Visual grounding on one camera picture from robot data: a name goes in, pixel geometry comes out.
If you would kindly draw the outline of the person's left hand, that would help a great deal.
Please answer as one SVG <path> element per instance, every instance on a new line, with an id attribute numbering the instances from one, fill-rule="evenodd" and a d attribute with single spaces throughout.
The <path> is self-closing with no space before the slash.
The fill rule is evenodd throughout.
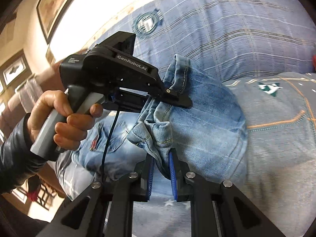
<path id="1" fill-rule="evenodd" d="M 27 130 L 32 142 L 38 137 L 52 109 L 66 117 L 66 122 L 56 123 L 54 135 L 55 143 L 66 150 L 76 150 L 80 141 L 86 139 L 87 131 L 94 126 L 95 118 L 103 114 L 100 104 L 93 104 L 88 115 L 73 113 L 67 95 L 61 90 L 45 91 L 37 100 L 27 121 Z"/>

